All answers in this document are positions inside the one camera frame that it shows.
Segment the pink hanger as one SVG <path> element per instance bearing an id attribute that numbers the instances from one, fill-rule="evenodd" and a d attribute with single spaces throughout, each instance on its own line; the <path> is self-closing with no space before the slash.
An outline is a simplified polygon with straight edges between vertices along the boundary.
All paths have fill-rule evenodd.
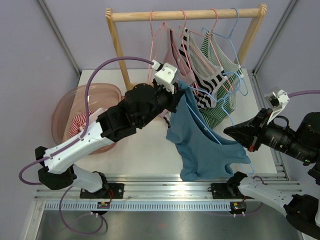
<path id="1" fill-rule="evenodd" d="M 188 68 L 189 70 L 191 71 L 192 70 L 192 67 L 191 67 L 191 64 L 190 64 L 190 60 L 189 60 L 189 57 L 188 57 L 188 54 L 187 54 L 187 49 L 185 47 L 185 43 L 184 43 L 184 32 L 185 32 L 185 29 L 186 29 L 186 25 L 187 25 L 187 15 L 185 13 L 185 11 L 183 9 L 180 9 L 180 11 L 182 12 L 183 14 L 183 17 L 184 17 L 184 22 L 183 22 L 183 26 L 181 26 L 182 30 L 181 30 L 181 44 L 182 44 L 182 48 L 183 48 L 183 52 L 185 54 L 185 59 L 186 59 L 186 62 L 187 62 L 187 65 L 188 65 Z M 198 96 L 199 94 L 199 91 L 198 91 L 198 85 L 197 85 L 197 82 L 194 81 L 193 84 L 191 85 L 192 86 L 192 90 L 193 90 L 193 93 L 195 96 Z"/>
<path id="2" fill-rule="evenodd" d="M 162 38 L 162 28 L 163 28 L 163 24 L 161 23 L 159 28 L 156 31 L 153 30 L 153 12 L 154 11 L 152 10 L 149 14 L 149 26 L 150 26 L 150 34 L 151 34 L 151 46 L 150 46 L 150 53 L 149 53 L 150 61 L 152 61 L 154 58 L 157 57 L 160 41 Z M 155 48 L 155 53 L 154 53 L 155 40 L 157 39 L 158 35 L 160 35 L 160 37 L 158 40 L 158 46 Z M 152 73 L 153 73 L 153 69 L 149 66 L 148 73 L 147 73 L 147 82 L 146 82 L 148 85 L 151 84 Z"/>
<path id="3" fill-rule="evenodd" d="M 218 13 L 217 13 L 217 10 L 216 10 L 216 9 L 211 8 L 210 10 L 215 13 L 215 17 L 214 17 L 214 18 L 215 18 L 215 21 L 214 21 L 214 23 L 213 23 L 213 26 L 212 26 L 211 30 L 209 31 L 208 36 L 206 36 L 205 34 L 202 34 L 202 33 L 198 33 L 198 32 L 194 32 L 194 33 L 195 33 L 196 35 L 200 36 L 200 37 L 203 37 L 204 39 L 207 39 L 207 41 L 208 41 L 208 48 L 209 48 L 209 49 L 212 48 L 212 51 L 213 51 L 213 53 L 214 53 L 214 55 L 215 55 L 215 58 L 216 58 L 216 60 L 217 60 L 217 62 L 218 62 L 218 64 L 219 64 L 219 66 L 222 68 L 222 67 L 223 67 L 223 66 L 222 66 L 222 63 L 221 63 L 220 58 L 219 58 L 219 56 L 218 56 L 218 54 L 217 54 L 217 52 L 216 52 L 215 46 L 213 45 L 213 42 L 212 42 L 213 31 L 214 31 L 214 28 L 215 28 L 215 26 L 216 26 L 216 24 L 217 24 L 217 22 L 218 22 L 219 17 L 218 17 Z"/>

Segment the black white striped tank top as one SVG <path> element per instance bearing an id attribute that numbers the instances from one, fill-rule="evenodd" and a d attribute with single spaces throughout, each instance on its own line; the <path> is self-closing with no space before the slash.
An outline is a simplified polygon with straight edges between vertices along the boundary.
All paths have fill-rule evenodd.
<path id="1" fill-rule="evenodd" d="M 200 109 L 215 107 L 218 100 L 217 91 L 228 79 L 223 75 L 224 69 L 207 59 L 187 28 L 183 30 L 182 43 L 178 50 L 187 66 L 191 67 L 197 87 L 200 89 L 195 96 L 197 106 Z"/>

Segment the mauve ribbed tank top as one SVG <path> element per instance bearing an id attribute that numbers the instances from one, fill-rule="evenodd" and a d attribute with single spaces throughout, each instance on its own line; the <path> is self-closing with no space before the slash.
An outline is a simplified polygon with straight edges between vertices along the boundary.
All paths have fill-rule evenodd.
<path id="1" fill-rule="evenodd" d="M 162 22 L 162 35 L 158 48 L 157 56 L 153 59 L 157 62 L 164 64 L 168 63 L 176 67 L 179 70 L 178 79 L 182 80 L 188 86 L 191 86 L 196 80 L 194 73 L 189 69 L 188 64 L 182 58 L 182 54 L 179 52 L 174 39 L 175 32 L 166 22 Z M 156 52 L 158 46 L 158 40 L 160 35 L 157 36 L 153 53 Z"/>

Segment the blue tank top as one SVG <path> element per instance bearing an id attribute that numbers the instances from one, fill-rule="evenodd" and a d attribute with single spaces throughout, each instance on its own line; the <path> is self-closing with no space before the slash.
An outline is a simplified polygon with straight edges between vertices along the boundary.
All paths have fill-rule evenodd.
<path id="1" fill-rule="evenodd" d="M 184 94 L 170 115 L 166 139 L 175 144 L 182 158 L 180 178 L 186 182 L 230 178 L 234 174 L 232 164 L 251 164 L 242 145 L 209 128 L 192 89 L 181 80 L 178 87 Z"/>

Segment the red white striped tank top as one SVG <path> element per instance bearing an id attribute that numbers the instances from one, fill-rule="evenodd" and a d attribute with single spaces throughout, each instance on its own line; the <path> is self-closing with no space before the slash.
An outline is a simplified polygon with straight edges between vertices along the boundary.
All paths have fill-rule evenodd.
<path id="1" fill-rule="evenodd" d="M 71 138 L 78 133 L 82 132 L 86 127 L 87 116 L 85 112 L 82 112 L 76 115 L 70 123 L 70 127 L 68 130 L 68 136 Z"/>

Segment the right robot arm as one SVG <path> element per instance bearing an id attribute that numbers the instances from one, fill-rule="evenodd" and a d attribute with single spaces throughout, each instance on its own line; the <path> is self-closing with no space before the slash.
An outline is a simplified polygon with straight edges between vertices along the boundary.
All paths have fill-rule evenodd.
<path id="1" fill-rule="evenodd" d="M 280 126 L 271 118 L 272 110 L 263 108 L 252 119 L 224 129 L 224 133 L 249 152 L 261 145 L 284 153 L 313 167 L 308 175 L 320 183 L 320 114 L 310 112 L 297 130 L 289 125 Z M 311 195 L 282 193 L 268 185 L 236 172 L 226 183 L 227 193 L 232 198 L 241 195 L 256 199 L 272 207 L 298 231 L 318 240 L 320 238 L 320 200 Z"/>

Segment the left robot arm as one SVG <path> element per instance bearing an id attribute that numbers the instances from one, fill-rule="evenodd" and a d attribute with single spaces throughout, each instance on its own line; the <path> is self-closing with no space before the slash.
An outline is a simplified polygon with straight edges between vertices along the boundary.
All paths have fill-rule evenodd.
<path id="1" fill-rule="evenodd" d="M 76 162 L 104 146 L 136 134 L 137 129 L 144 128 L 164 110 L 175 113 L 184 93 L 177 83 L 173 84 L 173 91 L 157 83 L 136 85 L 125 93 L 122 101 L 100 114 L 87 130 L 56 147 L 35 150 L 38 157 L 44 158 L 44 164 L 38 170 L 40 183 L 51 190 L 69 186 L 81 188 L 95 198 L 103 199 L 109 189 L 106 177 L 101 172 L 82 169 Z"/>

